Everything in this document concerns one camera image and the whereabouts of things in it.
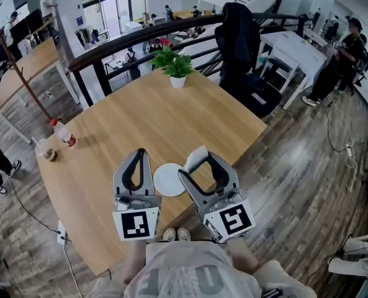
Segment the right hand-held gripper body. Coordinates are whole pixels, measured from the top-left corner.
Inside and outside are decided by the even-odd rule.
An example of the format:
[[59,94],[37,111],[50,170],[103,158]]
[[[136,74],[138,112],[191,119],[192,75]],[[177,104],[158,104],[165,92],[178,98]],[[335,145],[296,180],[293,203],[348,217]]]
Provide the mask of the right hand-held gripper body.
[[239,189],[213,198],[197,211],[218,243],[226,243],[256,226],[249,200],[243,199]]

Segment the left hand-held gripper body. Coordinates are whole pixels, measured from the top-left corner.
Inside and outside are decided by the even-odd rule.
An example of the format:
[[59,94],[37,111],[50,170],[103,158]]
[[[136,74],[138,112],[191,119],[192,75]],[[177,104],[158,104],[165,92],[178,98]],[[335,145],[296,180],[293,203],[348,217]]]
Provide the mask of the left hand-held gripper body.
[[158,228],[161,201],[161,196],[117,196],[112,216],[120,239],[153,239]]

